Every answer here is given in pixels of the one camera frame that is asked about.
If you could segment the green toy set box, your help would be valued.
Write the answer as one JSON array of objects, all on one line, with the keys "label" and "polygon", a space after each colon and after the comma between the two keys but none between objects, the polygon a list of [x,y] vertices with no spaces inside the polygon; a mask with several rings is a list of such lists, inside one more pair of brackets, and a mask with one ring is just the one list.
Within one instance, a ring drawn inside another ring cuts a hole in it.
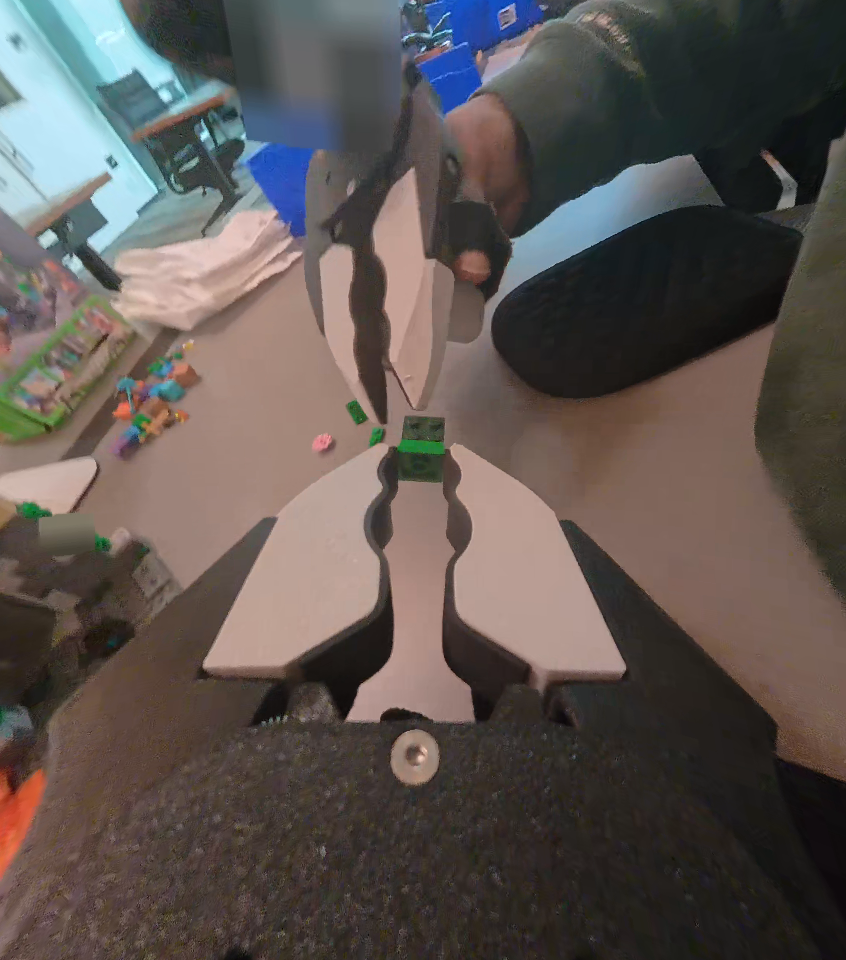
[{"label": "green toy set box", "polygon": [[0,443],[65,422],[137,335],[55,244],[0,208]]}]

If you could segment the pile of white paper bags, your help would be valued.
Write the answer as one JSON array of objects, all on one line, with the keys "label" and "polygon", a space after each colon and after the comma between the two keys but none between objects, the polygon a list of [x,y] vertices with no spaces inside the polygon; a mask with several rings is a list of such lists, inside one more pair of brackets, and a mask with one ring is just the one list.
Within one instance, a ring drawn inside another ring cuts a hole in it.
[{"label": "pile of white paper bags", "polygon": [[301,257],[275,210],[239,212],[213,237],[121,254],[114,306],[135,325],[192,331]]}]

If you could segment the green toy bracket brick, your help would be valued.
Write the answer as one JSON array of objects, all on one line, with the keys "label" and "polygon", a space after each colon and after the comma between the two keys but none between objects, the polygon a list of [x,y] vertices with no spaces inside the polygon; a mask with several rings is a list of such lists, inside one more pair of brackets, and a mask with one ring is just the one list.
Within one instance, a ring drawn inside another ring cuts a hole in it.
[{"label": "green toy bracket brick", "polygon": [[445,453],[440,441],[404,438],[397,447],[399,480],[442,484]]}]

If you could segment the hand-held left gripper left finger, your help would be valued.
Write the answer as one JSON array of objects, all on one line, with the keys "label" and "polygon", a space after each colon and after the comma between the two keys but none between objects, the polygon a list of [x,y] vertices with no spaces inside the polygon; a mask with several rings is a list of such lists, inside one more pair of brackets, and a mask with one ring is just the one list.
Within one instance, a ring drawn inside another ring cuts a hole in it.
[{"label": "hand-held left gripper left finger", "polygon": [[384,547],[398,486],[376,445],[313,482],[275,518],[203,663],[228,680],[322,685],[340,716],[394,639]]}]

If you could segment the pile of colourful toy bricks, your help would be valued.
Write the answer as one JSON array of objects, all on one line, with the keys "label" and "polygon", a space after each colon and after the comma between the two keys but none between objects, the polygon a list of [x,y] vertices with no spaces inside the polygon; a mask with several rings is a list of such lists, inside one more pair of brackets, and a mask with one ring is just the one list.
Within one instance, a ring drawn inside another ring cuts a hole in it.
[{"label": "pile of colourful toy bricks", "polygon": [[191,365],[195,342],[177,343],[167,353],[150,361],[139,378],[127,376],[117,383],[117,407],[113,417],[121,430],[112,454],[119,460],[132,459],[141,449],[189,419],[181,407],[201,381]]}]

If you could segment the black office chair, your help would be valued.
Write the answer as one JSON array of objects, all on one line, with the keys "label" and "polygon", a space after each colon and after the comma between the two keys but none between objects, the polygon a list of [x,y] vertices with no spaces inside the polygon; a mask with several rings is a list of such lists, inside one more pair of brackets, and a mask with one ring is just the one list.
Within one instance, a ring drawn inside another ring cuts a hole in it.
[{"label": "black office chair", "polygon": [[[135,128],[178,103],[165,103],[138,71],[128,74],[115,83],[99,86],[97,91],[105,105],[129,126],[130,137]],[[203,95],[211,92],[213,89],[203,87],[195,94]]]}]

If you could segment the grey toy brick building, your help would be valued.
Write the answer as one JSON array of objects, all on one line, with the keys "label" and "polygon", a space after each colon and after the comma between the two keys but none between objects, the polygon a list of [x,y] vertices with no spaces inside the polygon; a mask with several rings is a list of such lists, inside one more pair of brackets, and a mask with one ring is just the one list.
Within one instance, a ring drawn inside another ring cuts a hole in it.
[{"label": "grey toy brick building", "polygon": [[52,714],[181,591],[155,548],[0,500],[0,880],[45,792]]}]

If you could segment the small wooden edged table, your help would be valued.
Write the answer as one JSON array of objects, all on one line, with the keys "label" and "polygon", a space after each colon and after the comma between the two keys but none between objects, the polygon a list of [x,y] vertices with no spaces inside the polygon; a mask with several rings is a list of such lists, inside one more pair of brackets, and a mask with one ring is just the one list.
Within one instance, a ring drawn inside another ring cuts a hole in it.
[{"label": "small wooden edged table", "polygon": [[112,180],[109,173],[103,173],[67,193],[46,198],[36,208],[22,212],[18,223],[33,238],[53,234],[56,238],[54,247],[61,257],[76,258],[101,287],[118,293],[121,290],[120,276],[90,243],[93,234],[106,225],[93,198]]}]

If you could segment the blue plastic bin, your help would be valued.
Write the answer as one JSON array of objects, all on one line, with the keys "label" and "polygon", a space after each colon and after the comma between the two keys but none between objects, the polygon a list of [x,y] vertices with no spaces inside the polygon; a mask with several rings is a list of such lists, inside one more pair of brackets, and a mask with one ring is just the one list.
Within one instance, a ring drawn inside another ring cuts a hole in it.
[{"label": "blue plastic bin", "polygon": [[265,143],[245,162],[252,179],[295,238],[306,236],[306,183],[314,150]]},{"label": "blue plastic bin", "polygon": [[463,102],[481,87],[476,57],[467,42],[424,54],[416,65],[445,101]]}]

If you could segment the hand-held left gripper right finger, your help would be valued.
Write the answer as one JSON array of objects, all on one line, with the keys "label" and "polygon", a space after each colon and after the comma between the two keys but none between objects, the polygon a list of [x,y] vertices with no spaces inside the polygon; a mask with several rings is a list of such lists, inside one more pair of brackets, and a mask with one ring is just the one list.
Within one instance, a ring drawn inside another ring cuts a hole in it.
[{"label": "hand-held left gripper right finger", "polygon": [[453,556],[443,654],[482,711],[511,686],[612,684],[626,663],[553,510],[462,444],[446,454]]}]

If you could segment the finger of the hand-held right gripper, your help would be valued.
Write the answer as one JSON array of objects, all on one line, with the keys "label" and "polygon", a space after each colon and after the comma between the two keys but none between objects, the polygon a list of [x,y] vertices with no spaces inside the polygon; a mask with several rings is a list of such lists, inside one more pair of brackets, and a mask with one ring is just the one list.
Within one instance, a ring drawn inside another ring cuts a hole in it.
[{"label": "finger of the hand-held right gripper", "polygon": [[386,272],[374,228],[347,229],[319,261],[324,336],[344,381],[369,420],[388,423],[390,323]]},{"label": "finger of the hand-held right gripper", "polygon": [[384,367],[409,407],[429,406],[449,340],[452,270],[427,256],[418,178],[408,170],[387,193],[372,229],[383,273]]}]

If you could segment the person's right hand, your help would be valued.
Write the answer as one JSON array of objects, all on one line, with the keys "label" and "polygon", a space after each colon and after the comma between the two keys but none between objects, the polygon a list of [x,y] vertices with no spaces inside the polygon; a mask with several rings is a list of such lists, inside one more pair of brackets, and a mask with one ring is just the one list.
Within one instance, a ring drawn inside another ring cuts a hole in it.
[{"label": "person's right hand", "polygon": [[452,269],[487,302],[499,290],[528,206],[528,145],[501,98],[491,93],[453,110],[444,126],[462,171],[462,193],[450,206]]}]

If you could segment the long wooden edged table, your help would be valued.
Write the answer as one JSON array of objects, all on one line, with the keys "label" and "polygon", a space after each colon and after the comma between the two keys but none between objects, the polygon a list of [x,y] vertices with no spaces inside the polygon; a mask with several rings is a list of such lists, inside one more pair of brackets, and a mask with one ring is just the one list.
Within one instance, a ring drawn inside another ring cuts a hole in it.
[{"label": "long wooden edged table", "polygon": [[213,114],[231,99],[232,91],[226,86],[208,94],[191,94],[131,132],[131,140],[150,153],[172,193],[219,193],[221,201],[203,225],[202,237],[241,198],[235,170],[244,146],[237,139],[219,141],[212,125]]}]

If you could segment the grey desk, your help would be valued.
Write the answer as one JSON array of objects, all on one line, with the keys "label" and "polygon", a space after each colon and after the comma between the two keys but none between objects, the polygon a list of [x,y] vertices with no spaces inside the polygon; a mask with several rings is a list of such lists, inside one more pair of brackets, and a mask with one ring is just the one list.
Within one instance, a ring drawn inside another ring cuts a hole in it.
[{"label": "grey desk", "polygon": [[302,267],[206,331],[193,438],[129,468],[200,576],[50,725],[0,958],[846,958],[802,840],[846,854],[846,610],[754,447],[772,326],[581,402],[450,350],[450,443],[557,513],[629,673],[567,726],[526,686],[424,723],[421,786],[408,722],[250,726],[263,682],[198,676],[270,516],[367,442]]}]

